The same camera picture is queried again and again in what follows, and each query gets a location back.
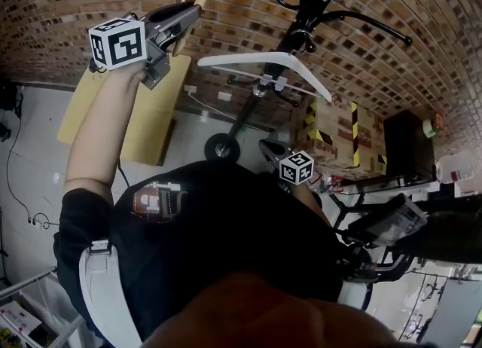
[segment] wheel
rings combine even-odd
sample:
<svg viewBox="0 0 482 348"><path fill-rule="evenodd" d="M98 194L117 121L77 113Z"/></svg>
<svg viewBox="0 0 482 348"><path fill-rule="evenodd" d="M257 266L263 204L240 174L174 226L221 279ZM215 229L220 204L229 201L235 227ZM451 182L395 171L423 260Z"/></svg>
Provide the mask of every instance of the wheel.
<svg viewBox="0 0 482 348"><path fill-rule="evenodd" d="M215 134L204 145L204 156L207 160L218 159L236 162L241 155L241 148L235 139L227 141L227 134Z"/></svg>

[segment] white hanger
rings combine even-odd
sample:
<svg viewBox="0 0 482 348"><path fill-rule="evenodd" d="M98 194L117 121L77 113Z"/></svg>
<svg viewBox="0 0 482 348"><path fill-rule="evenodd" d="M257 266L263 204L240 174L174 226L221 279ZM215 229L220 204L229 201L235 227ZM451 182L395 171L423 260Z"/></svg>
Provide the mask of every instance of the white hanger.
<svg viewBox="0 0 482 348"><path fill-rule="evenodd" d="M280 64L299 74L304 80L313 86L320 95L331 102L331 94L325 86L311 73L311 71L295 56L286 52L259 52L259 53L237 53L233 55L218 55L203 57L197 62L200 67L222 66L224 64L239 63L273 63Z"/></svg>

